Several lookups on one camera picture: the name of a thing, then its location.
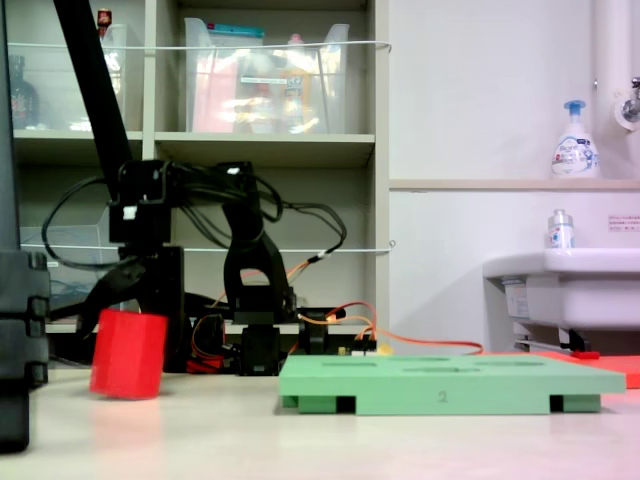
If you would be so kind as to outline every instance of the pump bottle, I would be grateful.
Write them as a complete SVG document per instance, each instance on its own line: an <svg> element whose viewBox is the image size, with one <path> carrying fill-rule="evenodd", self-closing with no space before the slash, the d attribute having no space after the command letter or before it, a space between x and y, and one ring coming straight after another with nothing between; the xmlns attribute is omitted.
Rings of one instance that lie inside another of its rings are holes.
<svg viewBox="0 0 640 480"><path fill-rule="evenodd" d="M569 124L551 163L552 178L600 178L600 155L582 123L580 111L586 107L582 100L565 103L569 110Z"/></svg>

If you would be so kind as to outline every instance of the green board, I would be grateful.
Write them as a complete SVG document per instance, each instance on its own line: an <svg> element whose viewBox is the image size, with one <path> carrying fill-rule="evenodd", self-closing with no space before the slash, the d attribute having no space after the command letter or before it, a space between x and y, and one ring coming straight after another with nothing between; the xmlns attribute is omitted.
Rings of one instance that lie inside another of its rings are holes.
<svg viewBox="0 0 640 480"><path fill-rule="evenodd" d="M622 374L543 357L290 356L284 408L358 415L599 412L600 394L624 392Z"/></svg>

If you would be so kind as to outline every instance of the white table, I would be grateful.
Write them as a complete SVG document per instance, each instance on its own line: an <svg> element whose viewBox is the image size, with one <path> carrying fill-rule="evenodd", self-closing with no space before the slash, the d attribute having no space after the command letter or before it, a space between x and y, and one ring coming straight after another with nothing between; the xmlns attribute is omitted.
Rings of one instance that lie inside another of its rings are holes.
<svg viewBox="0 0 640 480"><path fill-rule="evenodd" d="M167 376L156 400L100 399L87 370L32 395L29 451L0 479L640 479L640 391L601 414L297 415L276 378Z"/></svg>

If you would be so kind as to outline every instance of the shelf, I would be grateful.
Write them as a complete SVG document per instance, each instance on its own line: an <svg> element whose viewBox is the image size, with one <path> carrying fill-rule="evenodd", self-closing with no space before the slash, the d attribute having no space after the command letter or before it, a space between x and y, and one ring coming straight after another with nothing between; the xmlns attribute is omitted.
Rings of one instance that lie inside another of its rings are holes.
<svg viewBox="0 0 640 480"><path fill-rule="evenodd" d="M142 157L142 132L128 132L133 158ZM14 130L20 165L97 167L93 133L67 130Z"/></svg>
<svg viewBox="0 0 640 480"><path fill-rule="evenodd" d="M277 325L282 335L297 335L298 325ZM331 335L357 335L364 329L365 325L330 325L329 334ZM244 325L226 325L225 331L227 335L241 335ZM47 333L75 333L75 322L56 322L46 325Z"/></svg>
<svg viewBox="0 0 640 480"><path fill-rule="evenodd" d="M240 10L347 10L367 8L368 0L178 0L181 7Z"/></svg>
<svg viewBox="0 0 640 480"><path fill-rule="evenodd" d="M395 179L389 181L392 191L640 191L640 180L599 180L577 178L571 180L422 180Z"/></svg>
<svg viewBox="0 0 640 480"><path fill-rule="evenodd" d="M369 161L375 135L243 135L156 133L160 153L200 165L251 161L269 168L361 168Z"/></svg>

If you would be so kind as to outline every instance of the blue cap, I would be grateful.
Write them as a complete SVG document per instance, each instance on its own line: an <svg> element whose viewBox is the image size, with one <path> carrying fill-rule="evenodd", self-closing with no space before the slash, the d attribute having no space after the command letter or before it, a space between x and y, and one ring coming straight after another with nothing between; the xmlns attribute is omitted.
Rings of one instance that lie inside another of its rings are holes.
<svg viewBox="0 0 640 480"><path fill-rule="evenodd" d="M580 115L580 110L586 106L582 100L571 100L564 104L564 108L569 110L569 115Z"/></svg>

